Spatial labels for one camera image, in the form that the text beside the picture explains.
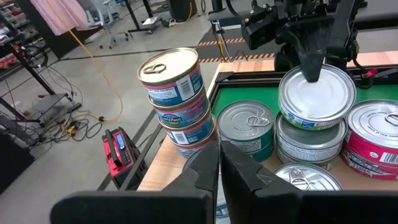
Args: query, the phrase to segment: yellow cable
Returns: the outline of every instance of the yellow cable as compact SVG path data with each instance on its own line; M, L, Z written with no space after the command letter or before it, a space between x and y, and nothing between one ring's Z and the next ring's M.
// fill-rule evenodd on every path
M65 26L66 29L68 29L67 24L65 23L65 21L57 14L57 12L55 11L55 9L53 8L53 6L50 4L49 0L45 0L46 3L49 5L51 11L56 15L56 17L61 21L61 23ZM84 46L84 44L79 40L79 38L72 32L72 29L68 29L68 32L72 35L73 38L75 38L75 40L79 43L79 45L85 50L85 52L90 56L91 61L93 62L93 65L96 67L96 69L102 74L102 76L104 77L104 79L106 80L106 83L108 84L108 86L110 87L110 89L112 89L114 91L114 93L118 96L119 100L120 100L120 111L119 114L114 117L114 118L109 118L109 119L104 119L104 121L114 121L117 120L122 112L123 112L123 100L119 94L119 92L117 91L117 89L115 89L115 87L112 86L112 84L110 83L109 79L106 77L105 75L105 71L104 68L102 67L102 65L94 58L94 56L91 54L91 52ZM77 118L80 116L87 116L87 114L79 114L77 116L74 116L73 118ZM95 114L91 114L89 113L88 116L94 117L96 119L100 119L99 116L95 115Z
M221 39L218 41L218 45L220 46L220 50L221 50L221 62L222 61L225 61L225 62L227 62L226 60L225 60L225 56L224 56L224 50L223 50L223 45L221 44Z

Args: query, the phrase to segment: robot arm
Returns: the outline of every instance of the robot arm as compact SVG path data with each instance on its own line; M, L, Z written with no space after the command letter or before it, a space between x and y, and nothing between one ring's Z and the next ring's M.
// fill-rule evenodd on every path
M273 6L260 7L253 0L249 14L239 15L226 0L228 9L241 20L242 36L249 48L256 49L274 39L277 44L285 44L279 54L293 54L289 64L301 65L308 82L318 81L325 57L327 63L343 70L355 58L358 48L353 21L363 3L364 0L275 0Z

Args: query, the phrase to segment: tuna can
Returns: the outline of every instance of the tuna can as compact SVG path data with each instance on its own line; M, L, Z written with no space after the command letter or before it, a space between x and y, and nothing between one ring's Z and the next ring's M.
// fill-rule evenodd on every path
M161 106L179 105L203 86L198 53L186 47L166 50L146 60L138 69L138 78L154 103Z
M211 144L212 142L218 142L218 135L217 135L217 127L216 125L213 125L213 129L211 133L202 141L191 144L191 145L181 145L181 144L175 144L177 147L179 153L185 157L189 158L194 152L197 152L201 149L204 149L207 145Z
M192 154L191 157L185 163L183 169L185 169L198 155L199 151ZM216 224L230 224L228 207L225 200L223 181L221 178L221 169L219 170L218 176L218 191L217 191L217 207L216 207Z
M305 162L305 161L300 161L300 160L297 160L296 158L290 157L283 150L281 150L279 147L277 148L277 154L278 154L279 160L283 164L288 164L288 163L291 163L291 162ZM314 164L314 165L316 165L318 167L321 167L322 169L325 169L325 170L330 170L335 165L337 156L338 156L338 154L336 154L334 157L332 157L332 158L330 158L328 160L325 160L325 161L307 162L307 163Z
M344 147L340 155L345 164L362 175L381 180L398 179L398 167L396 166L387 166L369 161L348 147Z
M205 115L209 107L205 87L202 87L193 98L174 106L160 106L155 104L151 97L148 98L163 123L173 128L181 128L195 123Z
M258 162L262 162L269 158L270 153L272 154L272 150L274 150L274 143L270 142L268 146L263 147L261 150L249 153L249 155Z
M311 131L338 124L354 105L355 98L352 79L332 65L322 66L315 83L307 82L301 67L295 67L279 85L279 107L286 120Z
M398 167L398 101L369 100L347 114L347 146L377 164Z
M323 161L339 154L347 134L347 124L342 119L329 129L308 131L291 125L279 113L275 132L279 148L294 161L323 164Z
M197 122L182 128L171 128L163 123L159 117L159 123L165 128L170 139L180 145L195 144L206 138L213 129L214 116L210 113L210 107L206 114Z
M312 164L289 163L282 165L274 173L300 190L343 190L338 180L328 171Z
M229 141L258 161L271 155L274 115L264 103L254 100L231 103L220 111L217 124L222 141Z

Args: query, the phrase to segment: chair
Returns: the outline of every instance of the chair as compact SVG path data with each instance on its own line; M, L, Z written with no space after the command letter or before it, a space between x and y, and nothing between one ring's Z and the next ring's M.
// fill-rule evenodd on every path
M111 32L112 27L120 21L115 0L78 0L82 8L86 11L88 24L90 27L102 26L109 32L108 47L112 49L112 44L116 42L116 37L123 37L129 41L127 32Z

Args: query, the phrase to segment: pink fabric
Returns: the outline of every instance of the pink fabric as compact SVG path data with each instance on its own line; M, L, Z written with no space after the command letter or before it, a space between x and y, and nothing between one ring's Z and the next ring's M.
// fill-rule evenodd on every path
M83 8L77 0L30 0L40 13L43 19L51 28L55 35L61 35L68 31L68 29L77 28L78 30L90 29ZM67 25L63 25L57 15L54 14L54 9L62 21Z

